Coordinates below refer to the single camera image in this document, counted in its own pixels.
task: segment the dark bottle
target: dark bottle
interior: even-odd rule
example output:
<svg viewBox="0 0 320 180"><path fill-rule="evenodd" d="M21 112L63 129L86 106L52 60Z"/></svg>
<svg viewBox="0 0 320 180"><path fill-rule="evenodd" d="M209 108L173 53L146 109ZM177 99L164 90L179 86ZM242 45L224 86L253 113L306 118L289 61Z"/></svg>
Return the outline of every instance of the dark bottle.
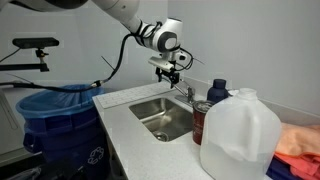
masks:
<svg viewBox="0 0 320 180"><path fill-rule="evenodd" d="M218 103L229 97L226 84L227 81L224 79L213 80L213 86L208 91L207 100Z"/></svg>

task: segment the plastic jug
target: plastic jug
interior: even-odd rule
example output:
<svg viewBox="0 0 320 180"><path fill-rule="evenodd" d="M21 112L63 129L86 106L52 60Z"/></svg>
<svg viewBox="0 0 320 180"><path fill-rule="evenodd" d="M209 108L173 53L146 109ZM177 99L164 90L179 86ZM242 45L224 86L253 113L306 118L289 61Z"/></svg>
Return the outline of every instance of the plastic jug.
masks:
<svg viewBox="0 0 320 180"><path fill-rule="evenodd" d="M281 133L279 118L256 91L241 89L205 118L200 159L215 180L263 180Z"/></svg>

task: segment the trash bin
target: trash bin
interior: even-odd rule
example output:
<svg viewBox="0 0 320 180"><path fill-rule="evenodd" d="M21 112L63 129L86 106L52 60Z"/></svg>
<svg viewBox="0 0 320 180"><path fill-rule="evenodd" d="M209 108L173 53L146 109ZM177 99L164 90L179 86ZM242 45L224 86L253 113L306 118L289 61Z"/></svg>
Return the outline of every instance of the trash bin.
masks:
<svg viewBox="0 0 320 180"><path fill-rule="evenodd" d="M63 88L82 89L88 85ZM110 165L106 136L92 97L102 88L82 93L42 91L22 99L16 109L25 119L24 147L42 152L47 162L72 157L88 179L105 180Z"/></svg>

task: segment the stainless steel sink basin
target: stainless steel sink basin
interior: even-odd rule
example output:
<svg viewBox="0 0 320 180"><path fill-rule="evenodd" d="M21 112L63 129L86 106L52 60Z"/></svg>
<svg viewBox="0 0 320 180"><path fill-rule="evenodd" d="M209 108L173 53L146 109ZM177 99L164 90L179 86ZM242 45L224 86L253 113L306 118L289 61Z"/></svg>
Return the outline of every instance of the stainless steel sink basin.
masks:
<svg viewBox="0 0 320 180"><path fill-rule="evenodd" d="M192 113L160 98L129 107L159 141L172 141L192 130Z"/></svg>

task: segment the orange cloth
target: orange cloth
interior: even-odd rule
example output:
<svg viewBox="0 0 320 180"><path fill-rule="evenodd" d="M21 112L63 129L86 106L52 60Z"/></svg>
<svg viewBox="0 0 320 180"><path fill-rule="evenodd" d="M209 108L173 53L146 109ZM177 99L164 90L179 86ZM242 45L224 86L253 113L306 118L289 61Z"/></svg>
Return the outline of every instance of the orange cloth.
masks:
<svg viewBox="0 0 320 180"><path fill-rule="evenodd" d="M293 175L299 176L304 180L320 179L320 157L305 155L294 158L277 153L275 156L290 165L290 171Z"/></svg>
<svg viewBox="0 0 320 180"><path fill-rule="evenodd" d="M320 157L320 125L302 127L282 123L276 153L292 157L305 154Z"/></svg>
<svg viewBox="0 0 320 180"><path fill-rule="evenodd" d="M320 180L320 126L282 123L275 156L290 165L292 174L304 180Z"/></svg>

